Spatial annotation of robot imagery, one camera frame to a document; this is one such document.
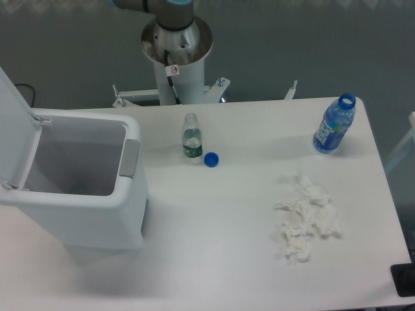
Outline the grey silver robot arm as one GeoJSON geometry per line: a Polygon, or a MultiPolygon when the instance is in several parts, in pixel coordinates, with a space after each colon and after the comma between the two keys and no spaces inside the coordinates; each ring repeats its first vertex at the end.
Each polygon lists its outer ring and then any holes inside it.
{"type": "Polygon", "coordinates": [[[194,1],[112,0],[111,6],[156,16],[157,23],[168,31],[181,31],[194,21],[194,1]]]}

